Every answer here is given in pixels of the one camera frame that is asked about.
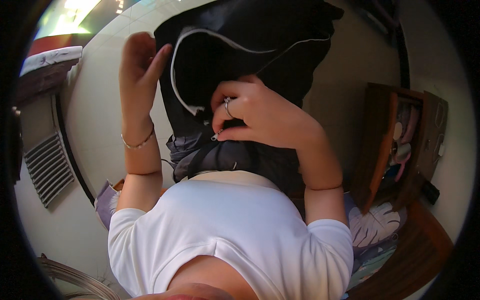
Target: short sleeve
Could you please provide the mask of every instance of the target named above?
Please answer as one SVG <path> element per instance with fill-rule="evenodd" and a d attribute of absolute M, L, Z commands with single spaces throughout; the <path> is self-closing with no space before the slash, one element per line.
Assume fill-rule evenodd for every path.
<path fill-rule="evenodd" d="M 145 293 L 145 287 L 139 281 L 142 276 L 136 261 L 137 250 L 132 242 L 135 222 L 145 214 L 136 208 L 121 209 L 113 214 L 108 232 L 108 256 L 113 275 L 133 297 Z"/>
<path fill-rule="evenodd" d="M 328 290 L 329 299 L 340 299 L 353 269 L 350 229 L 340 221 L 321 219 L 310 223 L 307 230 L 309 239 L 303 251 L 308 252 L 313 261 L 304 261 L 303 267 L 307 273 L 317 276 L 317 286 Z"/>

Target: woman's right hand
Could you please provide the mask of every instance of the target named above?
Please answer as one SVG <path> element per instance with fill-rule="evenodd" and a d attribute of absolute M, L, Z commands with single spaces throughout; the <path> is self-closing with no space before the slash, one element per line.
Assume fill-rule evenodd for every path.
<path fill-rule="evenodd" d="M 225 97 L 236 98 L 229 102 L 231 116 L 243 120 L 246 126 L 225 129 L 219 141 L 254 141 L 278 148 L 303 149 L 325 137 L 320 124 L 301 108 L 266 87 L 255 75 L 243 76 L 239 81 L 222 82 L 212 96 L 215 112 L 214 132 L 231 120 L 224 105 Z"/>

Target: silver ring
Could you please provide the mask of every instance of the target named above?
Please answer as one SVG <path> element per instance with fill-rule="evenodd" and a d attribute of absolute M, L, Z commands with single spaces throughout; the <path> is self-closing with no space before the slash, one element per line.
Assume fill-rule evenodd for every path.
<path fill-rule="evenodd" d="M 225 112 L 227 113 L 227 116 L 228 116 L 229 118 L 234 119 L 234 117 L 233 117 L 232 115 L 230 115 L 230 112 L 228 111 L 228 104 L 229 104 L 229 102 L 230 102 L 231 100 L 232 100 L 232 99 L 231 99 L 230 97 L 226 97 L 226 98 L 225 98 Z"/>

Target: woman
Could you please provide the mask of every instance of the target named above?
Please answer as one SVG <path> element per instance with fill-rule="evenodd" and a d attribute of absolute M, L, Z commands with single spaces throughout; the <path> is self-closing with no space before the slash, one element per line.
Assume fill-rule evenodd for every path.
<path fill-rule="evenodd" d="M 254 75 L 214 92 L 219 141 L 295 149 L 305 183 L 305 222 L 271 180 L 247 171 L 201 173 L 162 188 L 149 113 L 171 54 L 148 33 L 129 37 L 120 66 L 128 175 L 110 223 L 114 275 L 140 299 L 340 299 L 352 271 L 342 172 L 321 125 Z M 227 104 L 226 97 L 234 98 Z"/>

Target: white t-shirt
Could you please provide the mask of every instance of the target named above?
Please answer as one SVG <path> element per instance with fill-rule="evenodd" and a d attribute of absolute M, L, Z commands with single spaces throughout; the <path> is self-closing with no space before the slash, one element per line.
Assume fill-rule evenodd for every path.
<path fill-rule="evenodd" d="M 148 213 L 117 211 L 108 254 L 113 274 L 134 297 L 166 291 L 177 270 L 198 255 L 231 265 L 259 300 L 340 299 L 353 267 L 345 224 L 305 225 L 272 182 L 244 171 L 175 184 Z"/>

